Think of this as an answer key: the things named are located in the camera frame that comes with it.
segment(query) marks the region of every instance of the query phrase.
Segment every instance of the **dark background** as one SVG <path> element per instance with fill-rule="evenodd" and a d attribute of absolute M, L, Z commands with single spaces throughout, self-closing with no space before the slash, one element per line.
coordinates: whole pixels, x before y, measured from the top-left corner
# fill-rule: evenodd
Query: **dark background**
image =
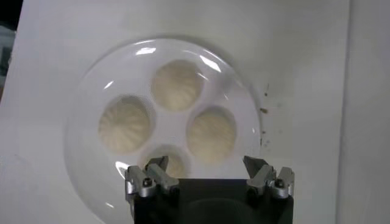
<path fill-rule="evenodd" d="M 0 26 L 16 30 L 19 23 L 20 10 L 23 0 L 0 1 Z"/>

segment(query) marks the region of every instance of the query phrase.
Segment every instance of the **white surface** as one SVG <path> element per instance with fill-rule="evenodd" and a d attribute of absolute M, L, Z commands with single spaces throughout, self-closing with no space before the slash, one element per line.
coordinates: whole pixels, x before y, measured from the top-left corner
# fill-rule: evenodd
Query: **white surface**
<path fill-rule="evenodd" d="M 139 54 L 145 49 L 154 51 Z M 203 88 L 190 108 L 173 112 L 154 101 L 151 83 L 159 68 L 178 59 L 196 64 Z M 124 96 L 136 97 L 146 107 L 152 133 L 138 150 L 117 154 L 101 141 L 98 125 L 106 106 Z M 232 154 L 208 166 L 188 150 L 186 130 L 199 114 L 217 109 L 232 115 L 236 138 Z M 129 204 L 124 200 L 123 175 L 127 166 L 122 164 L 139 164 L 148 153 L 174 145 L 186 161 L 188 178 L 248 178 L 242 158 L 260 154 L 257 111 L 242 79 L 206 49 L 172 39 L 129 44 L 99 60 L 77 87 L 65 124 L 65 166 L 80 198 L 103 222 L 126 223 Z"/>
<path fill-rule="evenodd" d="M 390 223 L 390 1 L 352 2 L 338 222 Z"/>
<path fill-rule="evenodd" d="M 261 152 L 296 173 L 295 222 L 334 223 L 348 7 L 348 0 L 25 0 L 0 105 L 2 222 L 98 222 L 64 178 L 70 94 L 109 49 L 175 36 L 209 48 L 255 86 L 268 109 Z"/>

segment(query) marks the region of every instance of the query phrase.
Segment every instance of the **xiaolongbao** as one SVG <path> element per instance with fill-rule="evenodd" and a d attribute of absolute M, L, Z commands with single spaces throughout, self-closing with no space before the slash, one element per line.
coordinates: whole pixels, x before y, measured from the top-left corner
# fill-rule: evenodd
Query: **xiaolongbao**
<path fill-rule="evenodd" d="M 188 129 L 187 144 L 190 152 L 205 163 L 217 163 L 233 151 L 235 126 L 226 116 L 206 111 L 195 118 Z"/>
<path fill-rule="evenodd" d="M 115 153 L 129 153 L 148 139 L 151 123 L 144 105 L 125 97 L 106 108 L 99 122 L 102 142 Z"/>
<path fill-rule="evenodd" d="M 169 111 L 189 108 L 202 91 L 200 70 L 186 60 L 175 60 L 162 66 L 152 81 L 155 101 Z"/>
<path fill-rule="evenodd" d="M 166 167 L 166 174 L 174 178 L 186 178 L 187 169 L 184 165 L 183 159 L 173 152 L 174 148 L 164 148 L 163 150 L 157 150 L 147 156 L 145 160 L 140 164 L 141 167 L 145 167 L 146 163 L 152 159 L 161 156 L 168 156 L 168 166 Z"/>

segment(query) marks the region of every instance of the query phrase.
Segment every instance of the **steamed bun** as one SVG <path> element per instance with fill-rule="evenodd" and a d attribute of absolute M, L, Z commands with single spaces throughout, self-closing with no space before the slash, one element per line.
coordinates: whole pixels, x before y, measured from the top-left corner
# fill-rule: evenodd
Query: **steamed bun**
<path fill-rule="evenodd" d="M 206 111 L 195 118 L 188 129 L 190 152 L 201 161 L 218 163 L 232 153 L 236 138 L 234 124 L 224 115 Z"/>
<path fill-rule="evenodd" d="M 157 150 L 154 153 L 151 153 L 145 160 L 142 161 L 140 166 L 145 167 L 147 162 L 152 158 L 157 158 L 161 156 L 168 156 L 168 166 L 166 167 L 166 174 L 174 178 L 186 178 L 187 169 L 184 165 L 183 159 L 174 153 L 174 148 L 164 148 L 163 150 Z"/>
<path fill-rule="evenodd" d="M 189 108 L 202 91 L 199 68 L 186 60 L 175 60 L 162 66 L 152 81 L 155 101 L 169 111 Z"/>
<path fill-rule="evenodd" d="M 144 105 L 125 97 L 106 108 L 99 121 L 98 134 L 104 145 L 115 153 L 129 153 L 148 139 L 151 123 Z"/>

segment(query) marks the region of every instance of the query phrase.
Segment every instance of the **white table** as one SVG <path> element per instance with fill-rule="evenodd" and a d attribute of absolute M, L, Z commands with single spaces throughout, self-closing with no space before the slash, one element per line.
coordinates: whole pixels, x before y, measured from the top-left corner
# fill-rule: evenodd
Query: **white table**
<path fill-rule="evenodd" d="M 64 168 L 70 95 L 110 49 L 173 37 L 252 82 L 268 109 L 262 156 L 296 172 L 295 223 L 334 223 L 348 9 L 348 0 L 25 0 L 0 106 L 1 222 L 99 222 Z"/>
<path fill-rule="evenodd" d="M 390 223 L 390 2 L 353 0 L 339 223 Z"/>

